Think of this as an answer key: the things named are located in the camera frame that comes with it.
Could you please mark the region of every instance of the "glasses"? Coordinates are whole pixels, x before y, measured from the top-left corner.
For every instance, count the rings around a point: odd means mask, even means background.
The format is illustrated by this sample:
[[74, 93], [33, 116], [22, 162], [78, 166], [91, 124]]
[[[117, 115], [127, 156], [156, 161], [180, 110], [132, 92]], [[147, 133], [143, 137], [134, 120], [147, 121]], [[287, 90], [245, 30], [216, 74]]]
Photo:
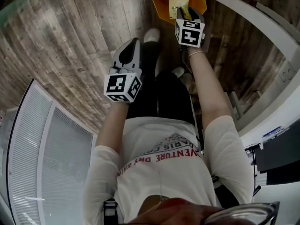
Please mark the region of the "glasses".
[[[280, 202], [251, 203], [235, 206], [208, 216], [206, 219], [201, 221], [201, 225], [274, 225], [278, 215], [279, 204]], [[129, 225], [146, 224], [130, 223]]]

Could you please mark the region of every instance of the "person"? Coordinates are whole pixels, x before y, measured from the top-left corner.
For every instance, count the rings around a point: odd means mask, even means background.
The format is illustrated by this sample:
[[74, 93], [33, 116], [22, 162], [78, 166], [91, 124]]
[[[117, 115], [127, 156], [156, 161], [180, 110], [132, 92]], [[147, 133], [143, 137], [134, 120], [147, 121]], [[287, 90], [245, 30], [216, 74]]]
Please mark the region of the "person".
[[157, 29], [145, 34], [142, 90], [132, 104], [112, 104], [97, 138], [83, 193], [86, 225], [104, 224], [103, 204], [110, 198], [118, 204], [120, 224], [200, 224], [222, 206], [212, 176], [232, 195], [229, 201], [251, 202], [250, 162], [205, 54], [188, 48], [202, 111], [203, 157], [181, 70], [155, 77], [159, 37]]

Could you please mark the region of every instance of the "shoe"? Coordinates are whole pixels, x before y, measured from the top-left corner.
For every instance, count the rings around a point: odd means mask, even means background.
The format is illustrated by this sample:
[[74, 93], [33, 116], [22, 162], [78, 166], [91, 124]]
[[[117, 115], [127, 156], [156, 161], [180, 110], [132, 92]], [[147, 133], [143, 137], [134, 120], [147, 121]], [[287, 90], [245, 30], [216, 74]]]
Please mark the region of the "shoe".
[[157, 28], [149, 29], [144, 36], [144, 43], [158, 42], [160, 38], [160, 31]]
[[180, 78], [184, 74], [184, 68], [177, 67], [172, 71], [172, 73], [174, 73], [177, 76], [177, 78]]

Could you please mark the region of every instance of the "wooden floor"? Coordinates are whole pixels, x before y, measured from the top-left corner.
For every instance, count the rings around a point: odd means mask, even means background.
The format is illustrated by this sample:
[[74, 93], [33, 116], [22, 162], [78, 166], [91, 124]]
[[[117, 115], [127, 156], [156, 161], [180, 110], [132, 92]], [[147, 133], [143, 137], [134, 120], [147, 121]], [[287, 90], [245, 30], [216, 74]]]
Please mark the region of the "wooden floor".
[[[300, 28], [300, 0], [256, 1]], [[208, 58], [225, 90], [250, 107], [284, 59], [235, 12], [207, 0]], [[180, 64], [174, 27], [157, 18], [152, 0], [1, 0], [0, 110], [18, 106], [32, 78], [67, 110], [98, 131], [110, 107], [103, 96], [111, 57], [150, 27], [162, 32], [162, 63]]]

